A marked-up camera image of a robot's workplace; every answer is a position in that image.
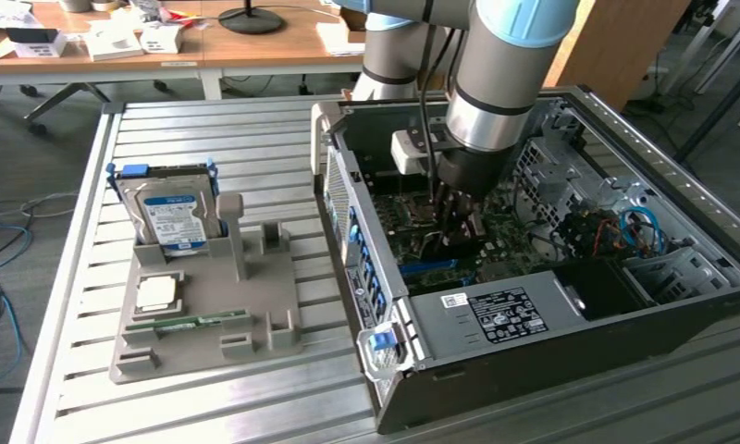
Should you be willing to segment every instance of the motherboard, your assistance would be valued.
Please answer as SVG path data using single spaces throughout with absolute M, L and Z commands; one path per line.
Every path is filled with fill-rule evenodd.
M 529 229 L 534 222 L 518 220 L 509 205 L 509 194 L 500 186 L 486 197 L 482 208 L 470 215 L 474 219 L 472 225 L 481 228 L 481 236 L 468 254 L 436 261 L 422 257 L 425 243 L 438 235 L 428 192 L 373 196 L 391 254 L 412 296 L 526 275 L 552 260 L 550 253 L 540 253 L 532 246 Z

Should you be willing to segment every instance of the circuit board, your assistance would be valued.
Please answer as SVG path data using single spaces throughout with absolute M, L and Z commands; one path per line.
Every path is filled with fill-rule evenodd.
M 438 233 L 428 193 L 375 195 L 373 203 L 412 296 L 526 275 L 549 261 L 534 250 L 528 229 L 509 211 L 502 188 L 486 196 L 482 210 L 474 213 L 485 231 L 477 253 L 437 262 L 420 260 L 425 240 Z
M 197 328 L 219 326 L 222 324 L 222 320 L 241 315 L 246 315 L 246 312 L 243 310 L 207 314 L 203 316 L 174 317 L 171 319 L 142 322 L 126 326 L 125 329 L 127 331 L 131 331 L 141 330 L 143 328 L 151 328 L 157 333 L 171 333 L 174 331 L 186 331 L 194 330 Z

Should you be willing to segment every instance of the robotic arm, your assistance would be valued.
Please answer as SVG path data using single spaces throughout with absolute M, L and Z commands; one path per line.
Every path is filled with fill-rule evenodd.
M 468 29 L 446 114 L 446 132 L 462 148 L 445 151 L 436 168 L 433 206 L 442 226 L 436 249 L 449 249 L 466 231 L 470 236 L 469 216 L 498 183 L 578 0 L 335 3 L 370 13 L 359 98 L 367 90 L 375 99 L 410 96 L 424 42 L 420 22 Z

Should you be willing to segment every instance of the gray carpet floor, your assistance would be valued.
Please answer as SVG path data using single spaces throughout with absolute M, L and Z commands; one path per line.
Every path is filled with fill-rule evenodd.
M 661 66 L 673 66 L 688 42 L 689 36 L 670 38 L 660 57 Z M 677 105 L 668 106 L 661 115 L 630 117 L 632 122 L 668 151 L 673 150 L 661 127 L 670 123 L 668 135 L 676 144 L 682 143 L 738 77 L 740 56 L 734 58 L 710 90 L 693 99 L 693 109 L 684 109 Z M 239 80 L 231 80 L 231 84 L 246 95 L 297 94 L 299 76 L 277 76 L 265 90 L 262 89 L 267 77 Z M 170 92 L 166 93 L 158 92 L 150 81 L 109 84 L 101 88 L 113 100 L 123 102 L 203 98 L 197 80 L 170 80 L 167 84 Z M 307 76 L 307 84 L 314 93 L 337 93 L 339 88 L 351 85 L 345 74 Z M 43 96 L 54 93 L 57 88 L 54 85 L 38 86 Z M 689 85 L 682 91 L 690 91 Z M 39 123 L 49 127 L 50 134 L 39 138 L 25 131 L 21 116 L 41 100 L 42 98 L 22 96 L 17 87 L 6 87 L 0 95 L 0 201 L 25 201 L 51 192 L 78 188 L 101 105 L 91 96 L 79 92 L 63 107 L 54 109 L 41 118 Z M 690 165 L 705 185 L 740 214 L 740 129 L 734 126 L 738 118 L 740 101 L 705 138 L 696 155 L 690 158 Z M 70 203 L 71 200 L 54 202 L 42 210 L 55 211 Z M 10 208 L 9 203 L 0 208 Z M 6 223 L 23 223 L 19 217 L 2 217 L 0 220 Z M 29 250 L 0 269 L 0 281 L 13 300 L 22 332 L 30 345 L 34 345 L 41 330 L 67 225 L 67 216 L 37 220 L 31 227 L 34 239 Z M 0 245 L 13 234 L 13 231 L 0 230 Z M 7 320 L 3 319 L 0 324 L 0 371 L 10 363 L 14 350 L 11 331 Z M 18 368 L 1 381 L 0 388 L 19 388 L 26 378 L 27 367 L 29 358 L 25 357 Z M 0 394 L 0 443 L 7 440 L 19 397 L 18 393 Z

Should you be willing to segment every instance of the hard drive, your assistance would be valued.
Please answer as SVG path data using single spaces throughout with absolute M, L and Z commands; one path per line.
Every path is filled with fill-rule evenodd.
M 195 254 L 205 240 L 222 236 L 213 163 L 191 166 L 109 164 L 109 184 L 118 193 L 141 244 L 158 244 L 167 256 Z

